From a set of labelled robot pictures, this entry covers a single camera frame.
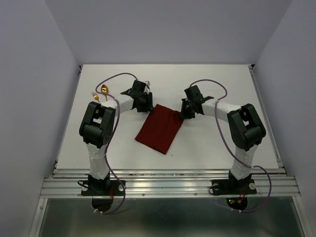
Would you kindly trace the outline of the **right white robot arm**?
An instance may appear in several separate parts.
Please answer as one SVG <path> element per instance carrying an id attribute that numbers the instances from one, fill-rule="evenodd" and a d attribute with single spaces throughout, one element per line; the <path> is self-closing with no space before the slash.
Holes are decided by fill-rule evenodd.
<path id="1" fill-rule="evenodd" d="M 181 118 L 193 119 L 196 114 L 214 117 L 221 139 L 234 158 L 228 179 L 212 181 L 213 194 L 234 194 L 254 185 L 251 179 L 252 161 L 258 146 L 266 136 L 266 129 L 255 107 L 252 104 L 237 106 L 222 103 L 221 100 L 228 95 L 226 88 L 225 94 L 217 99 L 212 96 L 204 97 L 197 85 L 191 85 L 184 92 L 186 98 L 182 99 Z M 229 125 L 235 152 L 231 151 L 224 138 L 220 120 Z"/>

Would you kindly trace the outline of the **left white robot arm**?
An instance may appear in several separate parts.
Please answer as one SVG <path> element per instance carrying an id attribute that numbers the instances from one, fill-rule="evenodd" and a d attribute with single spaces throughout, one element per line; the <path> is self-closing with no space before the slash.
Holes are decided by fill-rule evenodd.
<path id="1" fill-rule="evenodd" d="M 83 196 L 108 196 L 118 185 L 110 182 L 110 169 L 105 154 L 114 135 L 121 113 L 136 109 L 139 113 L 153 111 L 153 94 L 149 81 L 135 80 L 132 87 L 113 100 L 90 102 L 83 116 L 79 135 L 86 144 L 90 171 L 87 180 L 80 180 Z"/>

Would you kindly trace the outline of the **dark red cloth napkin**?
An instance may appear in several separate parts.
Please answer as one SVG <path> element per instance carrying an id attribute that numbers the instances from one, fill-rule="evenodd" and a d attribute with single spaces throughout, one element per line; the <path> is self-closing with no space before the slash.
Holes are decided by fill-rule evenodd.
<path id="1" fill-rule="evenodd" d="M 135 140 L 165 155 L 182 123 L 179 111 L 157 104 L 146 118 Z"/>

